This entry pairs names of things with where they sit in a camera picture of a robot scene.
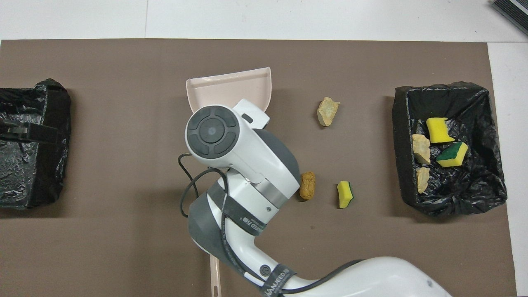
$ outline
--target black box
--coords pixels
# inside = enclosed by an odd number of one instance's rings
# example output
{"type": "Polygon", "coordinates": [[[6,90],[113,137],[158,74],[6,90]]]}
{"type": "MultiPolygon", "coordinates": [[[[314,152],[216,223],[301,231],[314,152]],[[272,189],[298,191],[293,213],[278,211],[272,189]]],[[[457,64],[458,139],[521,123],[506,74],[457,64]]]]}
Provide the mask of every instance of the black box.
{"type": "Polygon", "coordinates": [[[479,214],[506,199],[498,136],[489,91],[474,83],[396,89],[392,108],[394,150],[402,199],[431,216],[479,214]],[[443,168],[435,158],[449,144],[431,144],[431,164],[413,156],[412,134],[428,139],[426,120],[446,117],[449,136],[468,145],[462,166],[443,168]],[[416,168],[430,168],[428,187],[418,193],[416,168]]]}
{"type": "Polygon", "coordinates": [[[59,198],[70,144],[70,104],[68,91],[52,79],[33,89],[0,89],[0,207],[33,208],[59,198]],[[15,129],[27,131],[27,139],[13,137],[15,129]]]}

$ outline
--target small rock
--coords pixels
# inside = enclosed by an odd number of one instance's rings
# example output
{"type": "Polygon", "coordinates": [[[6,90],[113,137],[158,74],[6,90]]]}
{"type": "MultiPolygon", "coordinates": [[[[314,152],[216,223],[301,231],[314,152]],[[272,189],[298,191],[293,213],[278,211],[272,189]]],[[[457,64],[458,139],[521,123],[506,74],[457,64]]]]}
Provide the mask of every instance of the small rock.
{"type": "Polygon", "coordinates": [[[339,102],[334,102],[331,98],[325,97],[317,109],[317,119],[323,126],[330,126],[334,120],[335,113],[339,108],[339,102]]]}
{"type": "Polygon", "coordinates": [[[427,189],[427,183],[429,181],[429,168],[420,167],[416,170],[416,176],[418,180],[418,193],[422,194],[427,189]]]}
{"type": "Polygon", "coordinates": [[[412,150],[414,157],[422,164],[431,164],[431,149],[429,140],[421,134],[412,135],[412,150]]]}

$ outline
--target yellow sponge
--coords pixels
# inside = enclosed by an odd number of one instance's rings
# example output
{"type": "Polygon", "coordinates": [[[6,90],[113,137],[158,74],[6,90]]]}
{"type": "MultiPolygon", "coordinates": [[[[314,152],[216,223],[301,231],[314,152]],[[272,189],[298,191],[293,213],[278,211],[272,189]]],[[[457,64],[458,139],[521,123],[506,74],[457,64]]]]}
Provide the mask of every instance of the yellow sponge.
{"type": "Polygon", "coordinates": [[[462,165],[464,156],[467,152],[467,144],[463,142],[457,142],[452,144],[450,147],[445,149],[438,157],[436,162],[442,167],[452,167],[462,165]]]}
{"type": "Polygon", "coordinates": [[[427,119],[427,129],[431,143],[450,142],[455,139],[447,134],[447,117],[430,117],[427,119]]]}
{"type": "Polygon", "coordinates": [[[347,181],[340,181],[337,184],[337,192],[339,193],[339,208],[345,208],[354,199],[352,195],[352,186],[347,181]]]}

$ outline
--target black cable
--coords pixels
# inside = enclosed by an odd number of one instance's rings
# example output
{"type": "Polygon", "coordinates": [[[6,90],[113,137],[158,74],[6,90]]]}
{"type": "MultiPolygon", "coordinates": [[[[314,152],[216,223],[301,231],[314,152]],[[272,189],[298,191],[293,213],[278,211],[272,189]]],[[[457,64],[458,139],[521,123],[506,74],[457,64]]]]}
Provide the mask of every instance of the black cable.
{"type": "Polygon", "coordinates": [[[202,176],[206,175],[207,173],[209,172],[216,172],[218,174],[220,174],[220,176],[222,176],[222,179],[224,180],[224,184],[225,186],[227,187],[227,183],[228,183],[228,179],[227,177],[225,176],[225,174],[220,171],[219,169],[217,168],[207,168],[206,170],[202,171],[202,173],[198,174],[194,179],[191,180],[191,182],[187,185],[187,187],[185,188],[185,190],[183,191],[182,193],[182,197],[180,198],[180,212],[182,213],[182,215],[186,218],[188,218],[189,216],[185,214],[185,212],[183,211],[183,200],[185,199],[185,196],[187,195],[187,193],[189,192],[189,190],[191,189],[191,187],[194,185],[196,186],[196,181],[198,179],[200,179],[202,176]]]}
{"type": "MultiPolygon", "coordinates": [[[[190,181],[193,180],[193,177],[191,176],[191,174],[189,173],[189,171],[187,171],[187,169],[185,168],[185,166],[182,164],[182,158],[183,157],[188,157],[188,156],[191,156],[191,153],[185,153],[185,154],[181,154],[179,157],[178,157],[178,164],[180,165],[180,167],[182,168],[183,172],[185,172],[185,174],[187,174],[187,177],[189,178],[190,181]]],[[[194,187],[194,194],[196,195],[196,198],[198,198],[200,196],[200,194],[198,194],[198,188],[196,187],[196,184],[193,184],[193,187],[194,187]]]]}
{"type": "Polygon", "coordinates": [[[358,263],[358,262],[361,262],[362,260],[354,260],[354,261],[350,261],[348,263],[345,263],[341,266],[339,266],[338,268],[336,268],[334,271],[328,273],[327,275],[325,275],[323,278],[321,278],[320,280],[317,280],[307,286],[304,286],[304,287],[299,287],[297,289],[282,289],[281,290],[281,294],[297,294],[297,293],[301,293],[301,292],[304,292],[304,291],[308,291],[310,289],[313,289],[314,287],[316,286],[319,286],[321,285],[322,283],[328,281],[329,279],[333,278],[334,276],[336,276],[339,272],[345,270],[346,268],[358,263]]]}
{"type": "Polygon", "coordinates": [[[188,215],[185,214],[185,212],[183,211],[183,200],[185,199],[185,196],[187,195],[187,193],[191,189],[191,187],[194,187],[195,193],[196,193],[196,197],[198,198],[199,194],[198,194],[198,190],[196,188],[196,181],[198,179],[200,179],[202,176],[204,176],[205,174],[209,173],[209,172],[218,173],[220,175],[220,177],[222,178],[222,181],[224,183],[224,193],[225,193],[224,200],[222,202],[222,208],[220,209],[222,211],[221,228],[220,228],[220,238],[222,239],[221,240],[222,247],[223,247],[225,253],[228,256],[228,260],[239,271],[240,274],[244,275],[245,272],[248,272],[253,277],[263,281],[263,279],[261,277],[259,277],[256,273],[254,273],[253,271],[247,271],[245,268],[242,267],[242,265],[239,262],[239,259],[238,259],[237,255],[234,253],[233,249],[229,245],[229,242],[227,241],[227,236],[226,236],[226,233],[225,233],[225,219],[226,219],[226,215],[225,215],[225,212],[224,212],[224,209],[223,209],[224,206],[225,206],[225,201],[227,199],[227,196],[229,195],[229,184],[228,184],[227,176],[225,175],[225,173],[223,173],[221,170],[219,170],[217,168],[208,168],[208,169],[202,171],[196,177],[192,178],[192,176],[189,174],[189,172],[185,169],[185,166],[183,166],[183,164],[181,163],[181,158],[183,158],[185,156],[189,156],[189,155],[191,155],[191,154],[190,153],[185,153],[185,154],[181,154],[178,157],[178,164],[180,164],[180,167],[185,171],[187,176],[191,179],[191,182],[187,185],[187,187],[185,188],[185,190],[182,193],[182,197],[180,199],[180,212],[182,213],[182,215],[184,217],[186,217],[186,218],[188,217],[188,215]]]}

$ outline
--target circular button panel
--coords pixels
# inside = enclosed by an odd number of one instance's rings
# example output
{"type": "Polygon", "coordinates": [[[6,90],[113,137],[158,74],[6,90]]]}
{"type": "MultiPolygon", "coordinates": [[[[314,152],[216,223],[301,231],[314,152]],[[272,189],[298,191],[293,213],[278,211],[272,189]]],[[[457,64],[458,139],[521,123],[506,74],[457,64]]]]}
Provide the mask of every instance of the circular button panel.
{"type": "Polygon", "coordinates": [[[262,276],[268,276],[270,273],[271,273],[271,268],[268,265],[264,264],[260,266],[260,274],[262,276]]]}
{"type": "Polygon", "coordinates": [[[216,159],[231,151],[239,131],[238,120],[232,111],[222,106],[206,106],[189,120],[187,142],[200,157],[216,159]]]}

